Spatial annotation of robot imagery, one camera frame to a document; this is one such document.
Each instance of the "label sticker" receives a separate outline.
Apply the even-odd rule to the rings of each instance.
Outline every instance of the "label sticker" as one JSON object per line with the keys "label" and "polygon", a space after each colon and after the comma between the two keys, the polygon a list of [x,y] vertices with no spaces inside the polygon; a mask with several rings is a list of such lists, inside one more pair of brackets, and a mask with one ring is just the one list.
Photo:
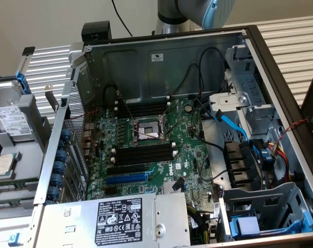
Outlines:
{"label": "label sticker", "polygon": [[99,203],[97,246],[142,241],[142,198]]}
{"label": "label sticker", "polygon": [[80,216],[80,212],[82,210],[82,206],[72,206],[72,207],[66,207],[63,209],[63,217],[78,217]]}
{"label": "label sticker", "polygon": [[10,136],[31,134],[25,116],[17,106],[0,107],[0,121]]}
{"label": "label sticker", "polygon": [[163,61],[163,53],[152,54],[152,62]]}

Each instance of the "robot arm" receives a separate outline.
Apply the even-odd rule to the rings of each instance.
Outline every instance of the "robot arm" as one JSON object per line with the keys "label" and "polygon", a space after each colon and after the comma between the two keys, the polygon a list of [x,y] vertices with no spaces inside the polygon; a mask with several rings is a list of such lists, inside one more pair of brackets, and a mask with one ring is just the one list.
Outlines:
{"label": "robot arm", "polygon": [[158,34],[190,31],[191,20],[203,29],[222,27],[229,17],[234,0],[158,0]]}

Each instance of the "blue latch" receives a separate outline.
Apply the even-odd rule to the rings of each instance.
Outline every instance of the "blue latch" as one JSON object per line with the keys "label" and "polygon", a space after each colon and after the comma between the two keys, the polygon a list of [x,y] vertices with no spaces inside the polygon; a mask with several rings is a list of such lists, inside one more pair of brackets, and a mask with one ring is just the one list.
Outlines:
{"label": "blue latch", "polygon": [[20,233],[11,234],[8,239],[8,246],[9,247],[17,247],[23,245],[19,242]]}
{"label": "blue latch", "polygon": [[31,94],[31,91],[30,91],[30,88],[28,86],[28,83],[27,83],[25,75],[21,74],[20,71],[17,71],[16,79],[21,83],[23,91],[24,91],[24,94],[25,95]]}

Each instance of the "pcie slot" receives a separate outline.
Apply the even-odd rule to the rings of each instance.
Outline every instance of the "pcie slot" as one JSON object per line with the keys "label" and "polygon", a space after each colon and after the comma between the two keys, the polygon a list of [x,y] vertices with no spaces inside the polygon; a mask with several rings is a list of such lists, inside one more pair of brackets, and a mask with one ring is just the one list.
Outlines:
{"label": "pcie slot", "polygon": [[131,165],[122,167],[112,167],[107,169],[107,175],[145,173],[145,165]]}
{"label": "pcie slot", "polygon": [[126,176],[106,178],[106,184],[118,184],[118,183],[141,182],[141,181],[148,182],[148,174],[140,173],[140,174],[132,174],[132,175],[126,175]]}

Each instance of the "red wire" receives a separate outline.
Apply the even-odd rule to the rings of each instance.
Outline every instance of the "red wire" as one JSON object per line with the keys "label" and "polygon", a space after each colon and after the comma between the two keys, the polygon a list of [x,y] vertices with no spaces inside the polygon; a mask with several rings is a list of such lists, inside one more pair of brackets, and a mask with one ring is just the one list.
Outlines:
{"label": "red wire", "polygon": [[[273,147],[271,145],[269,145],[268,147],[270,150],[273,149]],[[283,152],[281,152],[279,150],[277,150],[276,152],[277,152],[277,155],[281,156],[284,159],[284,162],[285,162],[285,182],[287,182],[289,179],[289,160],[287,159],[286,155]]]}
{"label": "red wire", "polygon": [[281,135],[281,137],[279,137],[279,139],[276,141],[275,145],[277,145],[279,143],[279,141],[284,137],[285,133],[287,131],[289,131],[290,129],[302,124],[302,123],[305,123],[305,122],[309,122],[309,119],[303,119],[303,120],[299,120],[297,122],[294,122],[291,126],[289,126],[288,128],[285,129],[284,133]]}

